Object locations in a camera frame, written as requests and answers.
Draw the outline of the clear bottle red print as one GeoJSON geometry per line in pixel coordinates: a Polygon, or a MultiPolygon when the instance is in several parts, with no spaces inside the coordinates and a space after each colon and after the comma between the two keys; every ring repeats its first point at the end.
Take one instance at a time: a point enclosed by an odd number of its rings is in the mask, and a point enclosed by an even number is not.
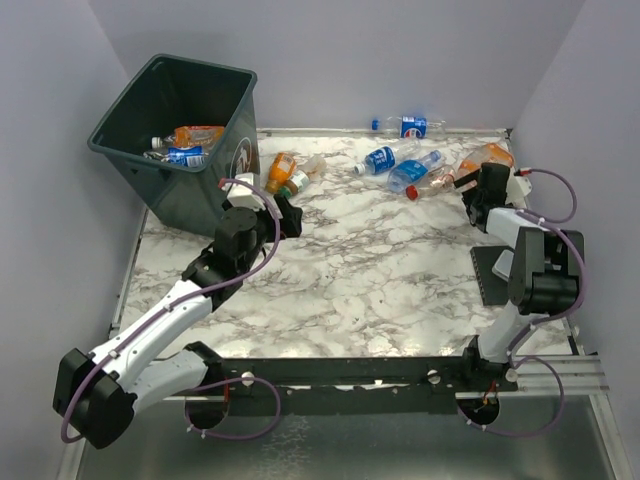
{"type": "Polygon", "coordinates": [[[452,190],[454,181],[455,169],[449,165],[444,165],[427,173],[416,184],[409,185],[405,189],[405,195],[408,199],[416,201],[423,197],[452,190]]]}

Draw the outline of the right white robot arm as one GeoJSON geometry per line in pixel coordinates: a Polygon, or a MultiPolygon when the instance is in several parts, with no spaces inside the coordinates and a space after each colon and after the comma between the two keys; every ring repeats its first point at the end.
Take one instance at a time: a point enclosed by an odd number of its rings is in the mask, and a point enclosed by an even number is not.
{"type": "Polygon", "coordinates": [[[462,194],[470,224],[502,240],[510,259],[506,305],[463,353],[459,378],[472,391],[483,390],[497,374],[505,373],[538,326],[570,315],[584,302],[583,235],[558,228],[557,220],[507,205],[509,178],[533,172],[485,162],[454,182],[457,188],[476,182],[462,194]]]}

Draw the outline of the Pepsi bottle edge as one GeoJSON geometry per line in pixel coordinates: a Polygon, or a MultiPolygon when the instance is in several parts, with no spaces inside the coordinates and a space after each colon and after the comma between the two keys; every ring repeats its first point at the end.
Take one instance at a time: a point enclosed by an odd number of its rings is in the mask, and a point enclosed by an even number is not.
{"type": "Polygon", "coordinates": [[[200,167],[205,162],[206,152],[201,146],[189,148],[160,147],[143,153],[145,158],[183,167],[200,167]]]}

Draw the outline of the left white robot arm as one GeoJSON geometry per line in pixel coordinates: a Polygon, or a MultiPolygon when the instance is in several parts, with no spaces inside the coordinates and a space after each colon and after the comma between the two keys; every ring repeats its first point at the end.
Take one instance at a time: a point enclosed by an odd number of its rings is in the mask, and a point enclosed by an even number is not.
{"type": "Polygon", "coordinates": [[[129,328],[88,353],[70,350],[60,361],[53,408],[66,443],[86,439],[102,449],[117,440],[146,408],[183,391],[206,395],[220,385],[212,353],[187,347],[158,355],[195,323],[226,302],[272,254],[265,245],[302,233],[301,208],[278,195],[257,210],[226,204],[214,239],[170,291],[129,328]]]}

